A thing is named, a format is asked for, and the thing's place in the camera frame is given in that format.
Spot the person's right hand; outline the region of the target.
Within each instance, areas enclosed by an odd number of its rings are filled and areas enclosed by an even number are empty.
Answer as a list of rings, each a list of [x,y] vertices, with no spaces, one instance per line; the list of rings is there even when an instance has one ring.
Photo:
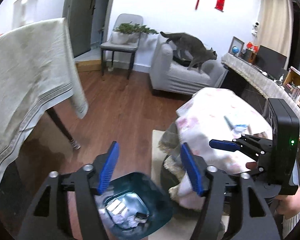
[[[300,187],[294,195],[278,195],[276,199],[279,201],[276,211],[285,219],[290,219],[300,213]]]

